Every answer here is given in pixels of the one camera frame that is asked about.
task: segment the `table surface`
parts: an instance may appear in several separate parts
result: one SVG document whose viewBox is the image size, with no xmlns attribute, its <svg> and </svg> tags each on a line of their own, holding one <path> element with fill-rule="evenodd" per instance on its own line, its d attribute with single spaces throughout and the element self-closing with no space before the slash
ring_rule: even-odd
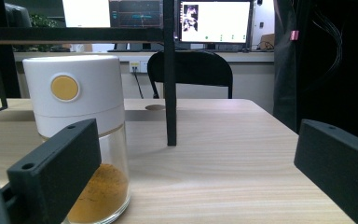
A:
<svg viewBox="0 0 358 224">
<path fill-rule="evenodd" d="M 145 109 L 163 104 L 125 100 L 131 201 L 115 223 L 353 223 L 294 166 L 296 133 L 252 101 L 178 99 L 176 147 L 165 111 Z M 40 144 L 30 101 L 9 100 L 1 187 Z"/>
</svg>

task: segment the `shelf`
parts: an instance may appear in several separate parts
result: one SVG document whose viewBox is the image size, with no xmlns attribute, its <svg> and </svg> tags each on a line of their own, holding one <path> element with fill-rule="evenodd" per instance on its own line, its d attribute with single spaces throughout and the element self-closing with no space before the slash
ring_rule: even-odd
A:
<svg viewBox="0 0 358 224">
<path fill-rule="evenodd" d="M 164 42 L 158 28 L 9 28 L 0 27 L 0 44 Z"/>
</svg>

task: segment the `turmeric powder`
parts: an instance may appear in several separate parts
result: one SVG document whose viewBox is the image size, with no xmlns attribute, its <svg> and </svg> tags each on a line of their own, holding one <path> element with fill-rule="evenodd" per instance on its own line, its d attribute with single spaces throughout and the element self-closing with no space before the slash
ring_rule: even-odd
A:
<svg viewBox="0 0 358 224">
<path fill-rule="evenodd" d="M 129 182 L 111 164 L 101 164 L 68 214 L 70 222 L 96 222 L 113 215 L 126 201 Z"/>
</svg>

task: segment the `screw hole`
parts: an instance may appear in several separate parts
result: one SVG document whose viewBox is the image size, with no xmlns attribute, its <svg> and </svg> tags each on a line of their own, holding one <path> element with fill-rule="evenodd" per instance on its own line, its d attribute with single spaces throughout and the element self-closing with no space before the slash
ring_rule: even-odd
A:
<svg viewBox="0 0 358 224">
<path fill-rule="evenodd" d="M 27 163 L 21 167 L 22 170 L 29 170 L 34 167 L 33 163 Z"/>
</svg>

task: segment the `chair backrest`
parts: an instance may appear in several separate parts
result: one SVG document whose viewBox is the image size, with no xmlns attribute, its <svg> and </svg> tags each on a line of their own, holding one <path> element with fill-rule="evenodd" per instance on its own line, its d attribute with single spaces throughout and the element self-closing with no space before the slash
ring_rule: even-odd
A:
<svg viewBox="0 0 358 224">
<path fill-rule="evenodd" d="M 174 57 L 176 83 L 228 87 L 228 99 L 232 99 L 232 71 L 224 58 L 213 52 L 200 50 L 178 50 Z M 158 98 L 155 82 L 164 82 L 163 51 L 150 57 L 147 74 L 154 98 Z"/>
</svg>

